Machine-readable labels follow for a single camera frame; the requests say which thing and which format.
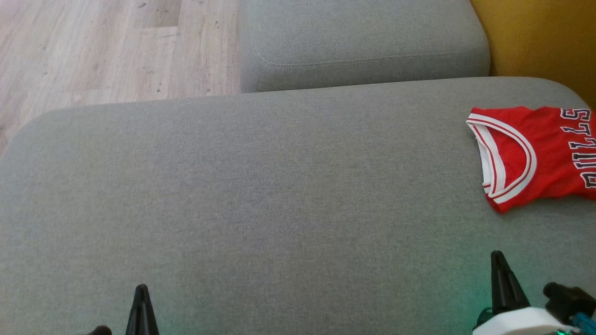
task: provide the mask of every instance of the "basketball jersey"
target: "basketball jersey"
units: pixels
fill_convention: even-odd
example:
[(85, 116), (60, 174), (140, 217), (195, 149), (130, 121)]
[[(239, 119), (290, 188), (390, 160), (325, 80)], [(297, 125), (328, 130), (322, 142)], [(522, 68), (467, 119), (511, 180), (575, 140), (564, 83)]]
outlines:
[(497, 212), (536, 198), (596, 200), (591, 110), (474, 108), (466, 123), (480, 148), (486, 198)]

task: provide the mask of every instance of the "yellow wall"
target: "yellow wall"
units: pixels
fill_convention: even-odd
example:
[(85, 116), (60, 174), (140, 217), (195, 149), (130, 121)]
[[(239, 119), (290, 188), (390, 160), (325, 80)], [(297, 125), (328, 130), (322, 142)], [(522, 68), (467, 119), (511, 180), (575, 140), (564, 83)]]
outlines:
[(596, 0), (471, 3), (488, 36), (491, 75), (554, 80), (596, 108)]

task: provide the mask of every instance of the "blue cable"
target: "blue cable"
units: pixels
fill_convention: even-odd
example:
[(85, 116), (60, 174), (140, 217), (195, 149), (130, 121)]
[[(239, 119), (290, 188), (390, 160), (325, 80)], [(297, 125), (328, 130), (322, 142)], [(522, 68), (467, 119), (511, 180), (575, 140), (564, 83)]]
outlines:
[(581, 329), (584, 335), (596, 335), (596, 322), (584, 313), (575, 315), (573, 326)]

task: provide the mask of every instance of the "jersey neckline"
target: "jersey neckline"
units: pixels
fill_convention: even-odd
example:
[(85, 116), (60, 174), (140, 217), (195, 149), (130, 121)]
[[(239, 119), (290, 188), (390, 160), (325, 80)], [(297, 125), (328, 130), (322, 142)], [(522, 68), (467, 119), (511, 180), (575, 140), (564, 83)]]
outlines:
[[(488, 197), (500, 204), (519, 195), (530, 183), (538, 167), (536, 152), (530, 142), (512, 126), (489, 116), (472, 113), (466, 124), (472, 129), (478, 140), (483, 169), (483, 186)], [(507, 177), (505, 166), (488, 128), (515, 140), (526, 154), (526, 166), (523, 173), (509, 185), (505, 184)]]

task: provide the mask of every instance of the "gray fabric upholstery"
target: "gray fabric upholstery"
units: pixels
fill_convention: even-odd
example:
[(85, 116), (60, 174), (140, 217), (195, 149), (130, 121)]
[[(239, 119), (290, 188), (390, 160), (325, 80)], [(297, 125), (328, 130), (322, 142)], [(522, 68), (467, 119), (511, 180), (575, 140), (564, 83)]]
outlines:
[(469, 334), (492, 250), (530, 301), (596, 292), (579, 198), (495, 213), (464, 124), (585, 107), (531, 78), (466, 78), (54, 111), (0, 160), (0, 333)]
[(244, 92), (488, 75), (469, 0), (244, 0)]

